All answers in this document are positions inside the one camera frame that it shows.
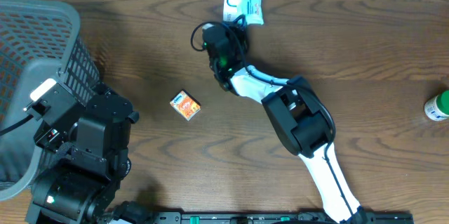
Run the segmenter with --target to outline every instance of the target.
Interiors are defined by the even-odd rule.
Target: orange snack box
[[[199,110],[201,106],[193,100],[187,93],[181,91],[170,101],[170,105],[175,108],[187,121],[189,121]]]

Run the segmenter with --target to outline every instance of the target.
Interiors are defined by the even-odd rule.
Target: wooden table
[[[207,54],[190,48],[197,24],[221,19],[223,0],[61,1],[80,13],[105,82],[140,111],[133,170],[112,205],[321,208],[262,107],[225,93]],[[449,84],[449,0],[264,0],[263,13],[265,25],[250,27],[250,62],[310,80],[335,118],[340,166],[361,204],[448,223],[448,123],[428,120],[423,105]],[[168,104],[182,88],[203,106],[189,122]],[[0,223],[23,222],[30,197],[0,203]]]

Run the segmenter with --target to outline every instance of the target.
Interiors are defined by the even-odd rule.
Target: green led light
[[[199,217],[190,217],[190,224],[199,224]]]
[[[226,64],[227,64],[227,58],[225,58],[225,57],[220,58],[220,65],[222,67],[224,67],[224,66],[226,66]]]
[[[52,196],[47,197],[47,203],[53,204],[54,201],[55,201],[55,199]]]

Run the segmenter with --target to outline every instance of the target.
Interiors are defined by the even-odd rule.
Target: gray laundry basket
[[[0,0],[0,129],[27,116],[30,93],[48,78],[86,105],[100,79],[79,28],[79,15],[67,4]],[[32,119],[0,136],[0,201],[24,190],[50,163],[52,154],[34,145],[40,123]]]

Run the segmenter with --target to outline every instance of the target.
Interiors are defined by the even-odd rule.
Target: white label
[[[449,118],[449,115],[445,114],[440,109],[438,109],[438,106],[436,106],[437,97],[438,96],[427,101],[427,103],[424,105],[424,112],[426,113],[429,119],[434,121],[442,121]]]
[[[56,80],[54,79],[47,79],[44,83],[42,83],[39,87],[34,90],[29,97],[33,101],[37,101],[41,98],[43,94],[45,94],[48,90],[50,90],[54,85],[56,84]]]

